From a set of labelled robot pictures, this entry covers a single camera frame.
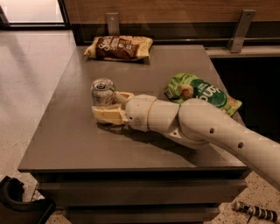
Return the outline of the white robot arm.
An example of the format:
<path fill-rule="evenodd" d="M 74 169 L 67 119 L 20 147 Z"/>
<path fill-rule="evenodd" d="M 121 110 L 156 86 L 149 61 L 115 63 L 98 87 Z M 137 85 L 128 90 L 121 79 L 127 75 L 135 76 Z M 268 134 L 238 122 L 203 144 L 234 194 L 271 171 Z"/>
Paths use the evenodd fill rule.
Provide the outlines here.
<path fill-rule="evenodd" d="M 92 111 L 99 122 L 155 131 L 191 149 L 216 145 L 280 190 L 280 143 L 247 129 L 207 101 L 192 98 L 177 104 L 117 92 L 112 104 L 94 105 Z"/>

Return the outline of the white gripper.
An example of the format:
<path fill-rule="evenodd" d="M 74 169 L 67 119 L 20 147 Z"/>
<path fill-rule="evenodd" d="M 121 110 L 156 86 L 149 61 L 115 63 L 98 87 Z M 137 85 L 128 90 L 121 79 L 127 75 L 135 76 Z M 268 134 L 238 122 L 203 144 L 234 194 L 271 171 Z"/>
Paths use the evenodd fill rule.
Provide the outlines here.
<path fill-rule="evenodd" d="M 123 125 L 129 122 L 129 126 L 132 129 L 147 132 L 149 130 L 148 114 L 157 98 L 147 94 L 133 96 L 134 94 L 131 92 L 115 91 L 113 103 L 119 104 L 93 106 L 92 112 L 95 119 L 100 123 L 115 125 Z"/>

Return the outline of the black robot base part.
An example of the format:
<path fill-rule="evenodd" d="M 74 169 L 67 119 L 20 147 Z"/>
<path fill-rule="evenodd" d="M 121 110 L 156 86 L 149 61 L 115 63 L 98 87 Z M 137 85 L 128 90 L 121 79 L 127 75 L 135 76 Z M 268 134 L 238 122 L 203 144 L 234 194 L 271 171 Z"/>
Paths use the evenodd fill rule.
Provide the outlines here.
<path fill-rule="evenodd" d="M 5 176 L 0 181 L 0 224 L 45 224 L 56 209 L 51 199 L 23 202 L 24 184 Z"/>

